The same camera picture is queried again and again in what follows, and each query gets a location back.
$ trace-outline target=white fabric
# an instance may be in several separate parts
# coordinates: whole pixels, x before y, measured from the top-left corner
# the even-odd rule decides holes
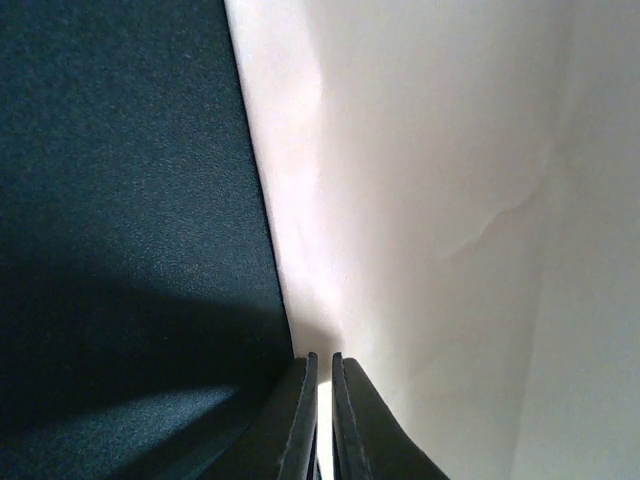
[[[453,480],[640,478],[640,2],[227,3],[298,353]]]

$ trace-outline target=white cloth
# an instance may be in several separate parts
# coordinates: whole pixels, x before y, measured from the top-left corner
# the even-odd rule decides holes
[[[227,4],[297,352],[454,480],[640,478],[640,2]]]

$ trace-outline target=black surface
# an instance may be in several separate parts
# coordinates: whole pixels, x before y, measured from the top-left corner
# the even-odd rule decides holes
[[[448,479],[404,433],[357,360],[334,355],[332,387],[337,480]]]
[[[293,358],[223,1],[3,2],[0,95],[3,475],[223,445]]]
[[[297,358],[260,417],[202,479],[309,480],[316,473],[318,357]]]

